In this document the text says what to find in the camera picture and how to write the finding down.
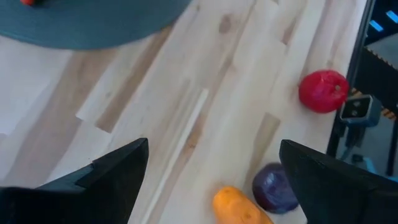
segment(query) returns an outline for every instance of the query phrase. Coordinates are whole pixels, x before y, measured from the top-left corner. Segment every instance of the red object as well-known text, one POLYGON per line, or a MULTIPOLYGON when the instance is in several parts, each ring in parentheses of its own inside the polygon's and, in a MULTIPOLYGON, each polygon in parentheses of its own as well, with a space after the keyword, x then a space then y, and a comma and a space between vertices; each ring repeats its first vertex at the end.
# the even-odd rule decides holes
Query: red object
POLYGON ((298 89, 300 101, 317 113, 340 108, 347 99, 349 84, 333 70, 320 70, 307 75, 298 89))
POLYGON ((28 6, 32 6, 33 4, 35 4, 35 0, 21 0, 21 2, 28 6))

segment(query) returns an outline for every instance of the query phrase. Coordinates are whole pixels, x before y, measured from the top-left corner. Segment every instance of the blue light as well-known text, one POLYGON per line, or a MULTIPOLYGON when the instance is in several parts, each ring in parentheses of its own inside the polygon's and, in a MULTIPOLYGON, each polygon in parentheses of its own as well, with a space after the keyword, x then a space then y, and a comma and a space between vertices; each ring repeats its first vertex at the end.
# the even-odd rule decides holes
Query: blue light
POLYGON ((377 31, 381 32, 383 31, 383 27, 380 26, 380 24, 378 24, 376 21, 371 21, 371 26, 376 29, 377 31))
POLYGON ((386 12, 387 16, 390 17, 395 23, 398 23, 398 16, 393 11, 386 12))

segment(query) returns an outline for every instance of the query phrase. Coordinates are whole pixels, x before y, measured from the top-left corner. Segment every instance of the purple onion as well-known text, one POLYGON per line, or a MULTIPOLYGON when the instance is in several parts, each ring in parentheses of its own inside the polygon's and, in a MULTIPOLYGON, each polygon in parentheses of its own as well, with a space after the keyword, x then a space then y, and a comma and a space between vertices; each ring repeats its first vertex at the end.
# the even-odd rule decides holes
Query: purple onion
POLYGON ((260 170, 253 180, 252 191, 256 202, 271 213, 284 214, 299 205, 280 163, 268 164, 260 170))

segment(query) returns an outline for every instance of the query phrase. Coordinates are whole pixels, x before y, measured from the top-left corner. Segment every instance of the orange vegetable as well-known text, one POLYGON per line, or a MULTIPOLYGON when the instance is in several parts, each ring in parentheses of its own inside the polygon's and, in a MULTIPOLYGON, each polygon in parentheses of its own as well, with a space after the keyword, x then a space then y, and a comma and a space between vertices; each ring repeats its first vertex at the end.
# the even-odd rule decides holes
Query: orange vegetable
POLYGON ((272 224, 271 219, 239 189, 224 187, 213 199, 219 224, 272 224))

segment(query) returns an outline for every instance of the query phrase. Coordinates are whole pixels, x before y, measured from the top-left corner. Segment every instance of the wooden table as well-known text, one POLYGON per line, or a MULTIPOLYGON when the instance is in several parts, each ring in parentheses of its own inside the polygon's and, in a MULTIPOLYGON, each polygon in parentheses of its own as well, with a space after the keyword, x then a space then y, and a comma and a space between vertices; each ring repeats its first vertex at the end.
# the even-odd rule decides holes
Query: wooden table
MULTIPOLYGON (((36 187, 141 136, 150 159, 130 223, 214 223, 223 185, 250 197, 281 139, 325 152, 334 114, 297 99, 309 72, 346 73, 366 0, 193 0, 115 49, 0 38, 0 185, 36 187)), ((275 223, 304 223, 300 209, 275 223)))

